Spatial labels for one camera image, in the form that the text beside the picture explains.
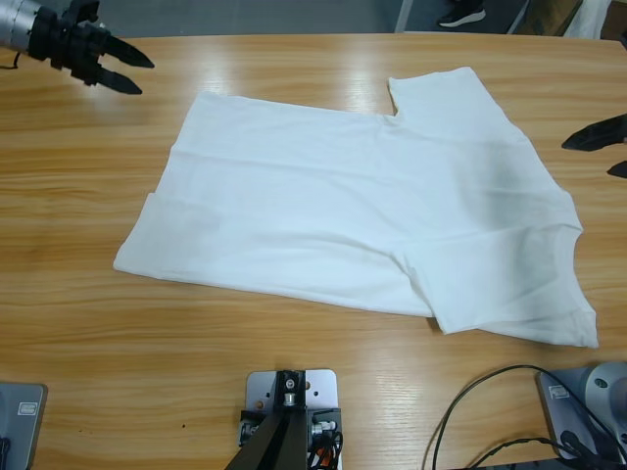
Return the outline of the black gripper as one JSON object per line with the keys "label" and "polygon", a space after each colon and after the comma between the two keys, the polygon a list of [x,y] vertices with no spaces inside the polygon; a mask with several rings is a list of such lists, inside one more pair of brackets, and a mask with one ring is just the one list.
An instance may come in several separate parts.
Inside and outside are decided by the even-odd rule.
{"label": "black gripper", "polygon": [[141,95],[128,77],[104,69],[99,58],[105,54],[138,68],[153,69],[153,62],[131,44],[96,27],[99,3],[70,3],[59,16],[47,7],[35,14],[28,35],[27,53],[39,61],[50,61],[57,70],[68,69],[85,84],[101,84],[116,92]]}

